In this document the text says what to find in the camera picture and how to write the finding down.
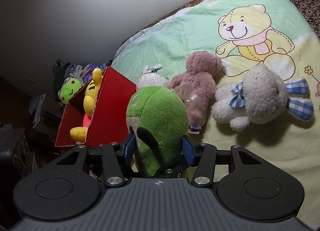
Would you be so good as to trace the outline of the brown patterned mattress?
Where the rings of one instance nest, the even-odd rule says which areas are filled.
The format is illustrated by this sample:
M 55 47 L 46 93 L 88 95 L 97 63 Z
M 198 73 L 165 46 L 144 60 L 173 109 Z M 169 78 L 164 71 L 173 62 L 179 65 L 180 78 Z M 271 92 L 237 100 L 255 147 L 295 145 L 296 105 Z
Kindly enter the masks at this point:
M 290 0 L 320 37 L 320 0 Z

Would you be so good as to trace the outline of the pink teddy bear plush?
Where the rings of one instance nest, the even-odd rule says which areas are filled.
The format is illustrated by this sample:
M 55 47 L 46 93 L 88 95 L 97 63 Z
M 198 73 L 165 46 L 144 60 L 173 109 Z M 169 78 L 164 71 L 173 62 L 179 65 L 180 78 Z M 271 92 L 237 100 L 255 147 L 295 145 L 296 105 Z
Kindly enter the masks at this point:
M 217 90 L 214 76 L 222 60 L 206 51 L 192 53 L 185 61 L 186 71 L 174 76 L 168 88 L 184 102 L 188 113 L 189 133 L 198 134 L 207 118 L 209 101 Z

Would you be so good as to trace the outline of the white dog plush plaid ears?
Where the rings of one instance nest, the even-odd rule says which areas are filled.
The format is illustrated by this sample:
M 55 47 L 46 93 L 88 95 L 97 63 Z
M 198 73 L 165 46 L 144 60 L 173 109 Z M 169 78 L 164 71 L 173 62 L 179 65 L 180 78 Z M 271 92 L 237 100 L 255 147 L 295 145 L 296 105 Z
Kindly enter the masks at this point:
M 308 121 L 314 113 L 306 98 L 309 85 L 305 78 L 284 82 L 265 65 L 248 71 L 242 81 L 221 85 L 211 109 L 213 119 L 242 131 L 249 124 L 266 124 L 288 111 L 293 117 Z

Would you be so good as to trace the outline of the purple plush toy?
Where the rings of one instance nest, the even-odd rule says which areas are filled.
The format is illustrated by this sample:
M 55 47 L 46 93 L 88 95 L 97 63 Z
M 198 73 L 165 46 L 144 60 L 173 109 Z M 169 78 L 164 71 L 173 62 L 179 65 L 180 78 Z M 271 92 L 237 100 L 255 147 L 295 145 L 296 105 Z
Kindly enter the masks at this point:
M 83 83 L 87 83 L 92 79 L 93 70 L 95 70 L 95 68 L 99 68 L 99 66 L 94 63 L 85 66 L 85 73 L 82 76 Z

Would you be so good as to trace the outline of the yellow tiger plush toy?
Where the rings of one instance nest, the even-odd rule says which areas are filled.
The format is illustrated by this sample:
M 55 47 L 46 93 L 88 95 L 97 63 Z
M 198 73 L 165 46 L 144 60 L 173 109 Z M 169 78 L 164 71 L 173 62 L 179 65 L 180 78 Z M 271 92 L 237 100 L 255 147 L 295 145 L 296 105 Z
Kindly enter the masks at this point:
M 86 141 L 87 131 L 93 117 L 102 79 L 103 75 L 101 69 L 95 68 L 92 73 L 92 80 L 87 85 L 85 91 L 85 97 L 83 101 L 85 115 L 82 121 L 82 126 L 74 127 L 70 130 L 71 138 L 77 142 L 84 143 Z

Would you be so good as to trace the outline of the green frog plush toy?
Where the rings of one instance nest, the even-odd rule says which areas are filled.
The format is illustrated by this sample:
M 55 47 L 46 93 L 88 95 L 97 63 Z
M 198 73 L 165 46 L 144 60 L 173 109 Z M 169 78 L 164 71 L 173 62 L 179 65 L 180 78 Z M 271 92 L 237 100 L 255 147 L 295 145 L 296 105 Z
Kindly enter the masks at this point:
M 57 93 L 61 103 L 66 105 L 73 95 L 81 88 L 81 86 L 80 80 L 73 77 L 67 77 Z

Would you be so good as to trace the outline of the small white bear plush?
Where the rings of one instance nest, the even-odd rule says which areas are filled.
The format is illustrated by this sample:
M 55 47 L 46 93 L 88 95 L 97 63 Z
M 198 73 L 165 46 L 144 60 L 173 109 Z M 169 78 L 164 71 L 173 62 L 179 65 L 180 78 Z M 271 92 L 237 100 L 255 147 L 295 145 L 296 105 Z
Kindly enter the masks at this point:
M 169 81 L 158 73 L 161 68 L 163 68 L 163 65 L 160 63 L 154 66 L 144 66 L 142 75 L 136 84 L 136 90 L 149 86 L 167 87 Z

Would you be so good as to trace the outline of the green snake plush toy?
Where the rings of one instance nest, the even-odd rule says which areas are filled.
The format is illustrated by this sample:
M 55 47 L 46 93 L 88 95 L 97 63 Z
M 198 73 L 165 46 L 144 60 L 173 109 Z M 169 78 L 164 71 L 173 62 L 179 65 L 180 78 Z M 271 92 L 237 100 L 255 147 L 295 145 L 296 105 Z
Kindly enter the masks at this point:
M 188 115 L 183 101 L 172 90 L 149 86 L 136 91 L 127 106 L 126 124 L 136 136 L 135 163 L 143 176 L 154 176 L 182 154 Z

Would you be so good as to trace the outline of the bear print bed sheet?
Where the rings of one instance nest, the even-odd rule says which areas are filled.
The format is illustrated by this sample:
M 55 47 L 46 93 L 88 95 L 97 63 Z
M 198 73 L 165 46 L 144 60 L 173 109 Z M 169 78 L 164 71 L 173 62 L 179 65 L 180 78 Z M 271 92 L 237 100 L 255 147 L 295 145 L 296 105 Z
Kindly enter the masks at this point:
M 315 112 L 309 121 L 284 112 L 265 125 L 251 124 L 241 132 L 213 118 L 197 137 L 218 148 L 245 146 L 297 178 L 305 190 L 299 218 L 319 227 L 319 38 L 289 0 L 205 0 L 181 10 L 128 39 L 112 67 L 133 82 L 142 68 L 163 65 L 168 79 L 185 71 L 196 51 L 221 57 L 218 86 L 240 82 L 253 66 L 264 64 L 285 81 L 305 78 Z

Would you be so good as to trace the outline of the blue checkered cloth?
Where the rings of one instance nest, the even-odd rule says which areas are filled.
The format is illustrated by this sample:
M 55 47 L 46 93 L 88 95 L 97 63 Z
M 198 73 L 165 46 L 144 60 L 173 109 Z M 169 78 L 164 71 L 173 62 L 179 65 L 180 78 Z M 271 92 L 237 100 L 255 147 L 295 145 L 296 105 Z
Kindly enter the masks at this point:
M 103 72 L 107 67 L 112 64 L 111 61 L 104 62 L 102 65 L 99 66 L 99 69 Z

